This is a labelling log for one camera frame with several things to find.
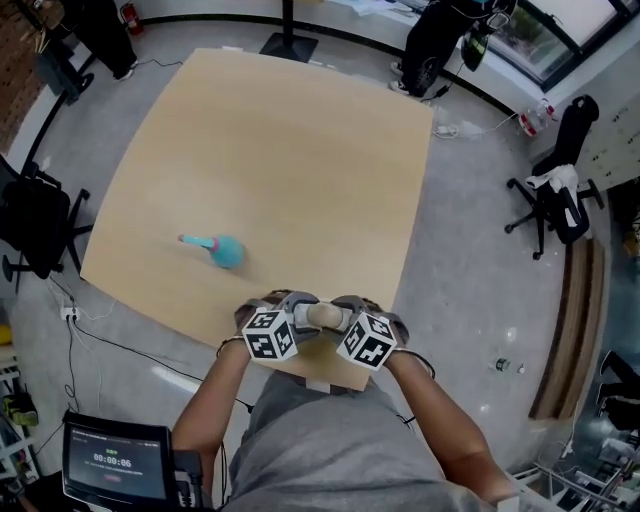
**wrist strap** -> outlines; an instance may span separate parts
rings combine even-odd
[[[220,357],[220,352],[222,352],[222,349],[224,348],[224,346],[227,343],[230,343],[230,342],[236,341],[236,340],[244,341],[244,338],[242,336],[231,336],[231,338],[227,338],[222,343],[220,343],[220,346],[218,347],[218,351],[216,352],[216,358]]]
[[[413,350],[409,350],[408,348],[404,348],[404,347],[396,347],[396,348],[393,349],[393,352],[406,352],[407,354],[411,354],[413,357],[416,357],[416,358],[420,359],[422,364],[424,364],[427,367],[427,371],[431,374],[431,378],[433,380],[436,380],[436,371],[433,368],[433,366],[431,365],[431,363],[429,361],[427,361],[426,358],[424,358],[420,354],[418,354],[417,352],[414,352]]]

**hand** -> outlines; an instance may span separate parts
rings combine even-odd
[[[405,326],[402,319],[395,313],[389,313],[383,310],[379,304],[372,300],[358,295],[344,295],[331,301],[332,304],[340,307],[343,310],[350,310],[351,317],[349,324],[344,330],[327,329],[331,333],[331,337],[334,342],[339,345],[342,342],[342,338],[347,333],[349,328],[356,322],[360,313],[367,313],[368,315],[375,317],[384,317],[389,321],[389,325],[393,332],[393,335],[398,343],[398,346],[405,347],[409,341],[409,331]]]

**display screen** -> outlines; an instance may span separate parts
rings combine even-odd
[[[106,491],[165,499],[161,446],[71,428],[69,478]]]

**concrete floor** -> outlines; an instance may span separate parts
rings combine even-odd
[[[167,23],[147,28],[134,46],[141,62],[155,58],[170,63],[186,59],[198,47],[226,45],[257,52],[272,31],[269,26],[235,22]],[[393,78],[388,70],[391,56],[330,37],[319,39],[313,60],[321,65],[381,85]],[[62,181],[72,198],[80,188],[91,192],[81,221],[96,217],[131,138],[177,69],[149,63],[130,80],[115,83],[106,68],[95,63],[90,69],[96,75],[94,84],[75,105],[63,107],[56,116],[36,161],[42,164],[50,158],[47,171]],[[437,106],[436,122],[467,121],[491,128],[504,119],[504,114],[457,86]],[[528,213],[522,197],[505,187],[508,178],[524,178],[531,168],[516,132],[512,121],[476,139],[432,138],[425,186],[394,304],[409,326],[412,347],[433,362],[438,381],[478,422],[505,468],[535,458],[550,428],[531,422],[527,413],[554,332],[564,263],[564,248],[554,236],[548,237],[543,259],[534,262],[534,226],[511,235],[503,231],[505,224]],[[83,243],[78,244],[81,253]],[[81,282],[71,262],[66,263],[64,277],[81,307],[93,317],[107,314],[112,299]],[[59,275],[53,278],[62,281]],[[64,385],[70,383],[70,335],[56,302],[62,297],[50,293],[47,286],[25,275],[18,299],[8,304],[24,378],[40,414],[36,429],[40,442],[60,424],[69,401]],[[163,357],[197,376],[204,376],[215,358],[212,348],[119,303],[107,318],[88,321],[85,317],[80,325]],[[83,413],[99,415],[99,364],[104,417],[173,426],[189,393],[159,379],[150,371],[157,365],[147,359],[90,338],[85,342],[99,361],[76,340],[73,369]],[[491,370],[489,365],[498,356],[516,366],[523,363],[525,373],[517,374],[515,367],[510,373]],[[268,373],[251,365],[239,397],[253,403]],[[407,414],[389,374],[383,370],[376,380],[393,396],[400,412]],[[229,458],[248,418],[244,408],[237,406],[226,436]],[[45,473],[60,468],[61,445],[58,433],[38,456]]]

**window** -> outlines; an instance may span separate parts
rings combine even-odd
[[[617,11],[608,0],[530,0],[542,12],[583,46]]]
[[[640,0],[518,0],[489,49],[547,91],[638,12]]]
[[[491,39],[489,48],[533,79],[544,80],[573,55],[549,29],[522,7]]]

